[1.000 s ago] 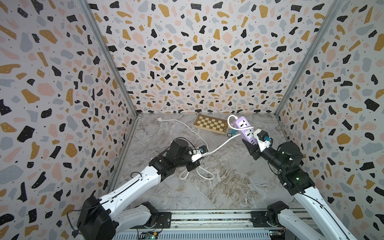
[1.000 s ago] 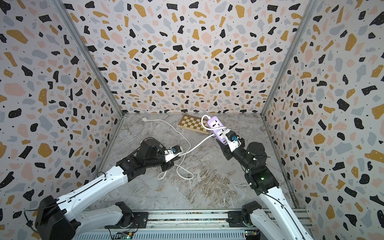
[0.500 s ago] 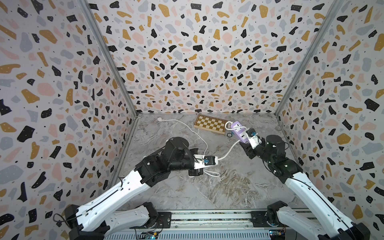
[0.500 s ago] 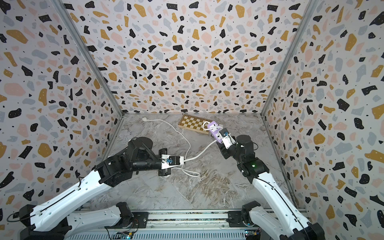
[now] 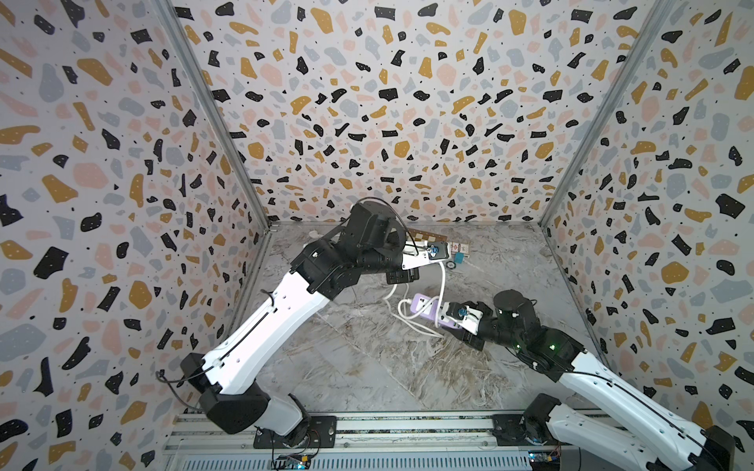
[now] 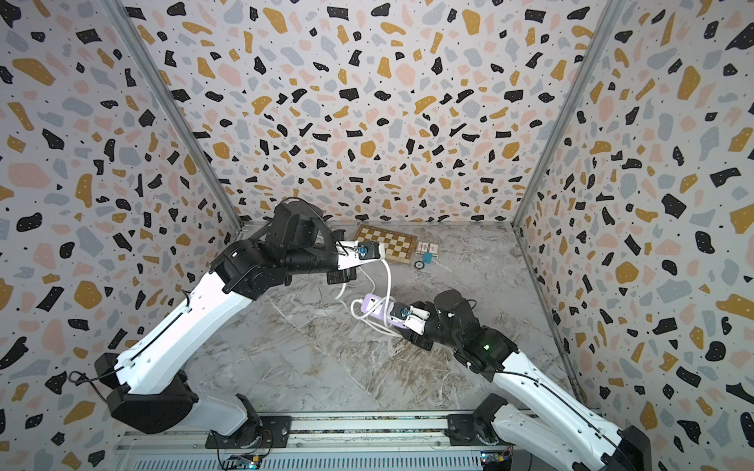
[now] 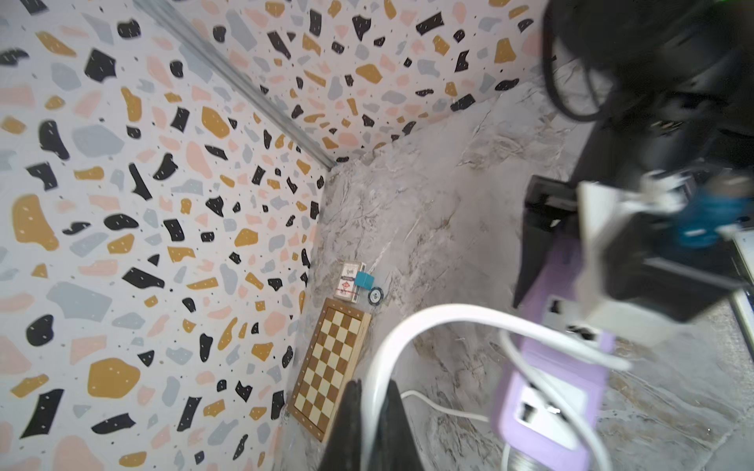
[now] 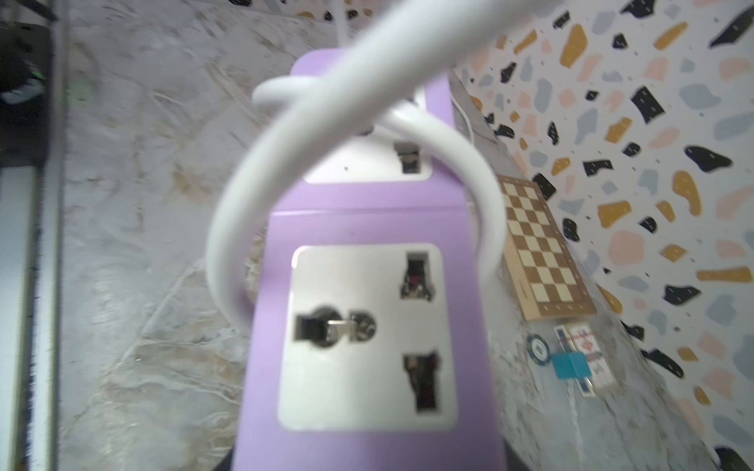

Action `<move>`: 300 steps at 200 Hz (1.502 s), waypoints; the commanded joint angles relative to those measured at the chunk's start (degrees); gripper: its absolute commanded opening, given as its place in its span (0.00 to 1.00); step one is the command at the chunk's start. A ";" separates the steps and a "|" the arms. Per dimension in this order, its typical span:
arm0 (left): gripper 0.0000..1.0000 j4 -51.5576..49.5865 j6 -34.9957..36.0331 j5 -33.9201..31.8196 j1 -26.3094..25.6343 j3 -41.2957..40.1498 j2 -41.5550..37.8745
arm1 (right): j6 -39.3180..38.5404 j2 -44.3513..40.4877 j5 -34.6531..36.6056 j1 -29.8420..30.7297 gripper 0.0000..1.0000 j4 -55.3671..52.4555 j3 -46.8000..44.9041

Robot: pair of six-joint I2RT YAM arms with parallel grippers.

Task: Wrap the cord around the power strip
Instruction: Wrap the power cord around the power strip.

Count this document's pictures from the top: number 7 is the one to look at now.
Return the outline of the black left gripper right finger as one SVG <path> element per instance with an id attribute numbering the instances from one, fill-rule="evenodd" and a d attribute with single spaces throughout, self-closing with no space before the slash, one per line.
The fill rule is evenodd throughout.
<path id="1" fill-rule="evenodd" d="M 422 471 L 423 466 L 397 384 L 391 381 L 376 435 L 376 469 Z"/>

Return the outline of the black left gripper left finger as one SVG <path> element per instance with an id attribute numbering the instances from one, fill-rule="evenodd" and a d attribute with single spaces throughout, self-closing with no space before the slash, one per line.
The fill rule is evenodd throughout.
<path id="1" fill-rule="evenodd" d="M 361 380 L 346 384 L 318 471 L 361 469 L 361 393 Z"/>

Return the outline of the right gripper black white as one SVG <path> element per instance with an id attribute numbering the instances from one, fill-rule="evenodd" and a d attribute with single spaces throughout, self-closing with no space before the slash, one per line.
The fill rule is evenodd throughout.
<path id="1" fill-rule="evenodd" d="M 720 176 L 753 176 L 753 129 L 711 120 L 668 121 L 648 117 L 609 120 L 594 126 L 565 182 L 534 177 L 522 214 L 520 268 L 512 306 L 534 287 L 552 253 L 580 260 L 576 187 L 581 182 L 636 192 L 641 178 L 685 177 L 685 196 Z"/>

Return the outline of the purple power strip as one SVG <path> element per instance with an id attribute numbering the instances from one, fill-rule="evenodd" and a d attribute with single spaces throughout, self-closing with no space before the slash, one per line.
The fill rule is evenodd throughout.
<path id="1" fill-rule="evenodd" d="M 575 279 L 582 269 L 580 243 L 559 237 L 550 249 L 538 278 L 520 304 L 520 315 L 531 322 L 606 353 L 613 351 L 615 337 L 581 322 L 575 297 Z M 594 428 L 602 407 L 609 370 L 582 362 L 547 347 L 540 341 L 514 338 L 522 357 Z M 539 469 L 587 470 L 591 451 L 542 394 L 512 367 L 497 391 L 491 417 L 495 432 L 512 447 L 512 470 L 526 457 Z"/>

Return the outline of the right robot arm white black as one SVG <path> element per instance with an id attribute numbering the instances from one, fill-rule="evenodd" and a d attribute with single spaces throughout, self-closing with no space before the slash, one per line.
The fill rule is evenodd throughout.
<path id="1" fill-rule="evenodd" d="M 687 320 L 745 284 L 718 227 L 753 212 L 753 45 L 746 1 L 552 1 L 545 90 L 592 133 L 565 182 L 533 177 L 523 212 L 522 302 L 555 242 L 576 234 L 582 183 L 690 186 L 675 216 L 630 218 L 600 256 L 612 298 Z"/>

